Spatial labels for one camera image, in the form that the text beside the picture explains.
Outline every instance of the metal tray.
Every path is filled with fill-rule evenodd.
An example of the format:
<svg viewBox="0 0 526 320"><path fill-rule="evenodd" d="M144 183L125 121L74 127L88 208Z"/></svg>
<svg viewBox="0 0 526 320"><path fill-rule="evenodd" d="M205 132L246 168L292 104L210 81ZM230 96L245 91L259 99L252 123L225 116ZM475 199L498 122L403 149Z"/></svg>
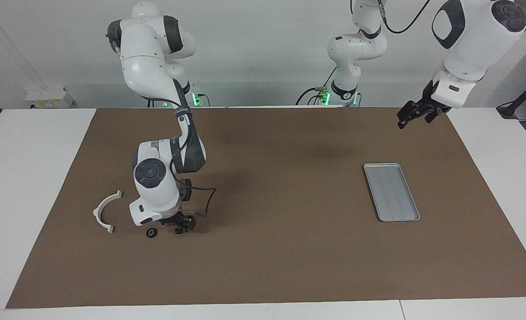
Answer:
<svg viewBox="0 0 526 320"><path fill-rule="evenodd" d="M421 218L399 164L365 164L364 171L379 220L417 221Z"/></svg>

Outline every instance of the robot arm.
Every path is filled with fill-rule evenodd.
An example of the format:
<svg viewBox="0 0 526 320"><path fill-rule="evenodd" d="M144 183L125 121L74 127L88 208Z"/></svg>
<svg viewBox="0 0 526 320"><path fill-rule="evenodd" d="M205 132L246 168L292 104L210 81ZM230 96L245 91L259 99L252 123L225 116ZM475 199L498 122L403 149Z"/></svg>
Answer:
<svg viewBox="0 0 526 320"><path fill-rule="evenodd" d="M448 0L437 12L432 30L448 52L422 98L407 102L397 114L401 129L423 115L431 123L464 105L488 68L525 32L526 0Z"/></svg>
<svg viewBox="0 0 526 320"><path fill-rule="evenodd" d="M351 105L361 75L357 61L381 57L387 49L377 0L357 0L352 20L360 30L337 36L328 44L328 55L336 63L333 81L328 84L331 104Z"/></svg>
<svg viewBox="0 0 526 320"><path fill-rule="evenodd" d="M178 137L143 142L134 154L133 180L141 197L129 206L133 221L136 225L170 221L193 229L193 217L181 213L182 199L172 172L197 172L206 153L185 99L189 82L183 67L172 59L193 55L195 42L190 34L180 32L178 20L161 16L147 1L134 6L132 19L112 22L108 38L122 61L128 87L145 99L171 106L182 132Z"/></svg>

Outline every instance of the white table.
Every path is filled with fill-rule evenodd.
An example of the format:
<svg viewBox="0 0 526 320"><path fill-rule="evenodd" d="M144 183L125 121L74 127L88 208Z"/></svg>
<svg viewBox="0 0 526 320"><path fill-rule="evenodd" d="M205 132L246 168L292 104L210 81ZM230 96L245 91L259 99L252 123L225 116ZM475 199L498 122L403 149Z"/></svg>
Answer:
<svg viewBox="0 0 526 320"><path fill-rule="evenodd" d="M526 319L526 298L3 310L94 112L5 110L0 116L0 319ZM449 116L526 249L525 130L495 109Z"/></svg>

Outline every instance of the gray rectangular tray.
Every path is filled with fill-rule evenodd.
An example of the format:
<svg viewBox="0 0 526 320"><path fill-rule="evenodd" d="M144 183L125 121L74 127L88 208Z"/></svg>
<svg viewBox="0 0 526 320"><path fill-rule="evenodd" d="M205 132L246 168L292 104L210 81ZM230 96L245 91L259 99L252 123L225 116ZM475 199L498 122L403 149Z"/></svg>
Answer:
<svg viewBox="0 0 526 320"><path fill-rule="evenodd" d="M399 164L365 164L364 171L379 220L417 221L421 218Z"/></svg>

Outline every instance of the brown mat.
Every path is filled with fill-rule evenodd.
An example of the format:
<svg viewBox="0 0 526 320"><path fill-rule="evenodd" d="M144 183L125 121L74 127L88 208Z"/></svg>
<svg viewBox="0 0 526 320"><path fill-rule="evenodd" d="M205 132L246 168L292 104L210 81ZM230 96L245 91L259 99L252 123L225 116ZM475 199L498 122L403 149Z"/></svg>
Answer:
<svg viewBox="0 0 526 320"><path fill-rule="evenodd" d="M396 109L202 109L217 186L196 231L133 225L130 159L179 134L166 109L100 109L8 308L526 296L526 251L446 117ZM421 220L377 219L362 165L398 162ZM106 223L92 210L117 189ZM189 209L202 210L196 192Z"/></svg>

